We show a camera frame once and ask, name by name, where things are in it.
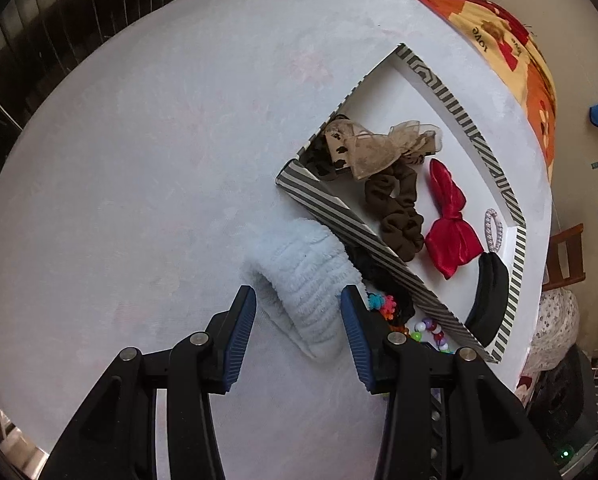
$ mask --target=red hair bow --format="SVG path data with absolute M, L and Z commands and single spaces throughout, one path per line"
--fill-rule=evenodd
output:
M 457 267 L 465 265 L 483 252 L 474 229 L 463 219 L 461 209 L 465 196 L 452 180 L 443 163 L 430 161 L 432 195 L 441 209 L 441 218 L 435 220 L 426 235 L 426 248 L 435 267 L 450 279 Z

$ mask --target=beaded bracelet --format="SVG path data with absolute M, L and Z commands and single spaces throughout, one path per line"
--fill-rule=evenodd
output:
M 445 338 L 444 331 L 441 330 L 441 325 L 439 325 L 431 317 L 425 317 L 424 319 L 416 323 L 415 332 L 410 334 L 410 336 L 415 341 L 421 341 L 422 333 L 426 330 L 432 333 L 432 337 L 435 338 L 435 343 L 437 343 L 437 348 L 439 348 L 440 351 L 450 352 L 448 340 Z

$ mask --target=wooden chair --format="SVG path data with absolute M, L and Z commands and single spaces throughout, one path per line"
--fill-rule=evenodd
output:
M 583 272 L 582 232 L 583 224 L 579 224 L 550 237 L 550 241 L 548 242 L 548 257 L 546 259 L 548 282 L 543 283 L 541 287 L 543 292 L 582 282 L 586 278 L 586 274 Z M 566 278 L 563 277 L 559 262 L 559 244 L 562 243 L 565 243 L 568 255 L 568 270 L 570 275 Z

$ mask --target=floor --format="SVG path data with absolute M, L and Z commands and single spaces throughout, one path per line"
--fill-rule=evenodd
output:
M 0 410 L 0 450 L 6 459 L 27 479 L 37 480 L 48 458 Z
M 533 33 L 557 87 L 552 230 L 584 224 L 586 280 L 572 286 L 581 311 L 580 345 L 598 348 L 598 13 L 589 0 L 492 0 Z

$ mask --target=white tablecloth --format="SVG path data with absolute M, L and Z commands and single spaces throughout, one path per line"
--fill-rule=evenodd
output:
M 520 307 L 494 367 L 514 389 L 550 189 L 524 112 L 480 54 L 416 0 L 177 0 L 79 65 L 0 175 L 0 407 L 38 446 L 51 450 L 121 348 L 169 348 L 230 306 L 247 238 L 305 215 L 275 175 L 401 42 L 479 125 L 527 219 Z M 239 381 L 212 405 L 227 478 L 373 474 L 385 403 L 348 349 L 318 367 L 259 315 Z

